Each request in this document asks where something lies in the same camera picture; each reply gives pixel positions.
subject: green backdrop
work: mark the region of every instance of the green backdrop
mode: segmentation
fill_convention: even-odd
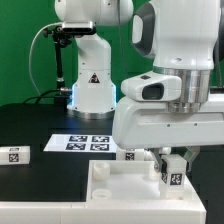
[[[135,10],[145,0],[133,0]],[[0,6],[0,105],[20,103],[36,96],[29,79],[29,50],[35,34],[45,25],[58,22],[54,0],[1,0]],[[138,55],[130,44],[132,22],[122,26],[124,52],[130,76],[152,69],[152,61]],[[112,81],[117,85],[125,79],[119,44],[118,27],[100,27],[98,33],[112,47]],[[75,42],[62,50],[66,86],[77,79]],[[32,70],[34,79],[44,92],[56,86],[54,45],[51,38],[40,36],[36,42]]]

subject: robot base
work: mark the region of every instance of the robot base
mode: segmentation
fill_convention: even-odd
[[[81,111],[76,111],[76,110],[67,110],[67,113],[69,115],[79,117],[82,119],[87,119],[87,120],[100,120],[100,119],[108,119],[114,116],[114,110],[109,111],[107,113],[85,113]]]

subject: black cable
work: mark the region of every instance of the black cable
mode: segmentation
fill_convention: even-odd
[[[39,96],[35,96],[35,97],[30,97],[28,99],[26,99],[23,104],[26,104],[28,101],[30,100],[34,100],[34,99],[39,99],[40,97]],[[54,98],[69,98],[69,96],[43,96],[41,97],[41,99],[54,99]]]
[[[118,12],[118,29],[119,29],[119,39],[120,39],[120,49],[121,49],[121,56],[123,61],[123,69],[126,75],[126,78],[128,79],[128,69],[127,69],[127,63],[125,60],[125,53],[124,53],[124,43],[123,43],[123,36],[121,31],[121,8],[120,8],[120,0],[117,0],[117,12]]]
[[[217,84],[218,86],[222,86],[222,73],[220,68],[220,61],[219,61],[219,37],[215,45],[215,66],[216,66],[216,77],[217,77]]]
[[[43,98],[43,96],[46,96],[46,95],[48,95],[48,94],[50,94],[50,93],[55,93],[55,92],[60,92],[60,89],[52,89],[52,90],[47,90],[47,91],[45,91],[44,93],[42,93],[42,94],[39,96],[39,98],[37,98],[35,104],[38,104],[38,103],[41,101],[41,99]]]

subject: warning label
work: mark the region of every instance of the warning label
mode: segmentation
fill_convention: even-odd
[[[93,74],[93,76],[91,77],[91,79],[89,80],[89,83],[100,83],[96,73]]]

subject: white housing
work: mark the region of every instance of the white housing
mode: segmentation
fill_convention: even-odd
[[[211,70],[218,37],[220,0],[153,0],[156,13],[154,66]]]
[[[86,22],[97,25],[118,25],[117,0],[55,0],[55,11],[61,21]],[[120,0],[121,23],[133,14],[132,0]]]

